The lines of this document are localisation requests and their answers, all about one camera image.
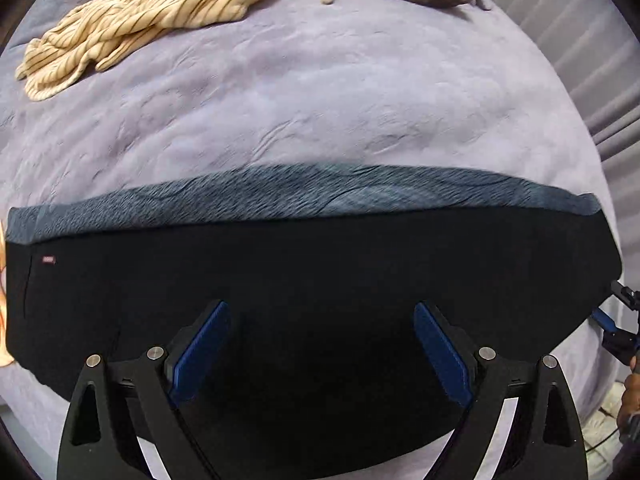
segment metal pin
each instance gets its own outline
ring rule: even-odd
[[[485,361],[490,361],[491,359],[495,359],[495,350],[488,346],[483,346],[478,350],[478,355]]]
[[[89,368],[93,368],[94,366],[97,366],[100,364],[100,356],[98,354],[93,354],[90,355],[87,359],[86,359],[86,365]]]
[[[556,366],[558,366],[558,360],[552,355],[545,355],[542,358],[542,364],[547,368],[555,368]]]
[[[153,346],[146,351],[146,356],[152,361],[155,361],[156,359],[161,358],[163,355],[164,355],[164,350],[160,346]]]

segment bed sheet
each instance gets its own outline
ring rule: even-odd
[[[592,192],[617,237],[580,115],[500,9],[263,0],[242,22],[175,31],[30,102],[13,77],[24,45],[85,1],[37,0],[0,57],[0,218],[11,206],[254,164],[358,162],[479,168]],[[620,315],[615,302],[606,309]],[[600,337],[585,322],[554,352],[583,420],[617,370]],[[0,397],[56,457],[68,403],[17,363],[0,368]],[[478,478],[491,477],[512,413],[509,403]],[[446,439],[340,478],[421,479]],[[165,478],[157,468],[156,457]]]

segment gray curtain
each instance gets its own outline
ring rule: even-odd
[[[598,147],[640,289],[640,42],[611,0],[494,0],[556,69]],[[636,330],[631,312],[623,326]]]

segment hand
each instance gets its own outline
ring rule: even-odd
[[[631,359],[630,368],[636,366],[636,358]],[[622,430],[629,415],[640,412],[640,374],[631,374],[625,380],[625,393],[622,394],[622,407],[618,413],[618,427]]]

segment black fabric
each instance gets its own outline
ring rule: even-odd
[[[7,251],[8,349],[67,399],[88,355],[137,357],[210,300],[229,302],[232,344],[181,407],[225,480],[321,478],[451,430],[460,411],[413,333],[417,301],[478,344],[536,361],[622,267],[602,212],[517,207],[159,228]]]

